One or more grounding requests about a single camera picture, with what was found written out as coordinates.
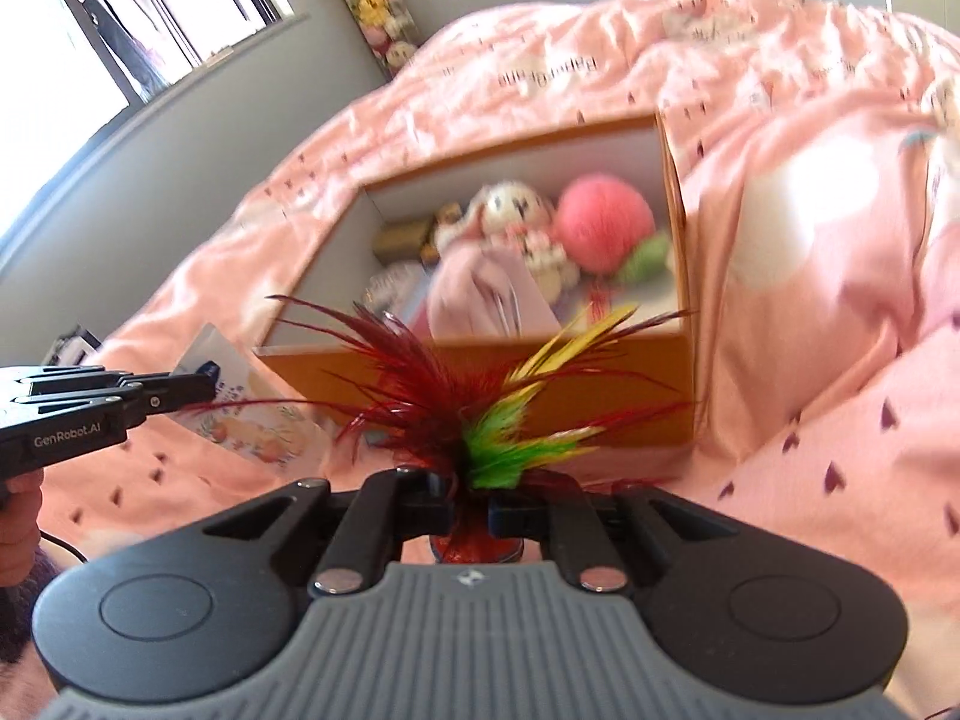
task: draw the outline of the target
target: gray ribbed panel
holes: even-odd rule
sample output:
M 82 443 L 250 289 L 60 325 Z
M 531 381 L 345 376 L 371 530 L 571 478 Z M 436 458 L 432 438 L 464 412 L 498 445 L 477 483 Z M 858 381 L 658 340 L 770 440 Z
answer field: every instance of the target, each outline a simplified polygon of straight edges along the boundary
M 40 720 L 906 720 L 879 689 L 811 709 L 720 693 L 629 602 L 572 589 L 553 563 L 482 566 L 472 587 L 464 570 L 394 563 L 315 603 L 268 668 L 219 695 L 151 709 L 66 691 Z

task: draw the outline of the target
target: orange box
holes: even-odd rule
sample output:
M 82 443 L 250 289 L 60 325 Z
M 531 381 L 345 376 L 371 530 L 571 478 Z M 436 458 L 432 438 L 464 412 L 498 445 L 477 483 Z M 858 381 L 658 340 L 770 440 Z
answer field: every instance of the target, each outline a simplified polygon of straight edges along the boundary
M 683 228 L 685 215 L 673 158 L 656 116 L 631 117 L 600 124 L 582 124 L 510 141 L 438 160 L 427 166 L 383 178 L 366 186 L 337 220 L 304 274 L 294 294 L 298 298 L 349 311 L 363 295 L 380 266 L 371 242 L 382 224 L 416 215 L 428 215 L 451 201 L 470 199 L 485 184 L 502 180 L 529 183 L 556 199 L 564 186 L 588 172 L 609 172 L 640 189 L 661 229 L 669 225 L 675 265 L 664 288 L 651 286 L 640 300 L 642 317 L 690 308 L 688 268 Z M 334 326 L 316 312 L 290 306 L 282 314 L 297 322 Z M 435 341 L 440 357 L 452 367 L 522 362 L 548 338 L 498 338 Z M 312 400 L 363 405 L 363 397 L 330 373 L 353 381 L 373 383 L 366 361 L 316 333 L 275 324 L 268 346 L 256 351 L 304 397 Z M 616 431 L 604 441 L 609 446 L 683 445 L 693 438 L 692 317 L 676 319 L 638 333 L 619 345 L 622 356 L 611 364 L 618 370 L 646 374 L 669 384 L 666 391 L 637 377 L 598 377 L 551 382 L 530 408 L 531 436 L 568 429 L 605 413 L 678 400 L 689 404 L 655 421 Z

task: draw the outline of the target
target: pink fuzzy ball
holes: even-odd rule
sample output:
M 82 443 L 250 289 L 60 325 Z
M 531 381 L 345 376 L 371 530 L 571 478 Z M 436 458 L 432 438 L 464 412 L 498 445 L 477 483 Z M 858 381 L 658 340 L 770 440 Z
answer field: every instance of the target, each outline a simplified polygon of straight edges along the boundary
M 554 236 L 588 274 L 613 274 L 656 230 L 642 194 L 611 175 L 585 175 L 560 195 Z

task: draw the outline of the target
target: blanket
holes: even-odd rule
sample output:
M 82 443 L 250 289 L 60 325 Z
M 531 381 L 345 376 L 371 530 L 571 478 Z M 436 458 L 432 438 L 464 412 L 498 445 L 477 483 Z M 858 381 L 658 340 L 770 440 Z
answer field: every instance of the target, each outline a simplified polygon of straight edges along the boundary
M 207 322 L 256 346 L 277 312 L 265 295 L 291 292 L 364 183 L 659 110 L 688 219 L 697 440 L 568 471 L 603 485 L 665 469 L 674 493 L 875 571 L 915 631 L 940 637 L 912 638 L 891 693 L 916 717 L 939 712 L 960 703 L 959 71 L 944 30 L 837 1 L 469 16 L 296 148 L 97 362 L 166 370 Z M 319 472 L 351 488 L 384 464 L 334 453 Z M 41 525 L 73 542 L 150 536 L 276 483 L 156 419 L 50 469 Z M 8 720 L 36 709 L 13 704 Z

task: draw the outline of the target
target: plush bunny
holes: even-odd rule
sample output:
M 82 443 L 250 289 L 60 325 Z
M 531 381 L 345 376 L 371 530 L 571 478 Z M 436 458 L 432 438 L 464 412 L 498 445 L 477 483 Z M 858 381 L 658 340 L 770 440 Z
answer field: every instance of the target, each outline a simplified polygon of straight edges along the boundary
M 464 218 L 438 227 L 434 244 L 443 251 L 453 242 L 483 240 L 516 248 L 536 285 L 551 305 L 564 289 L 580 280 L 580 269 L 553 240 L 553 204 L 520 181 L 501 181 L 481 189 L 470 201 Z

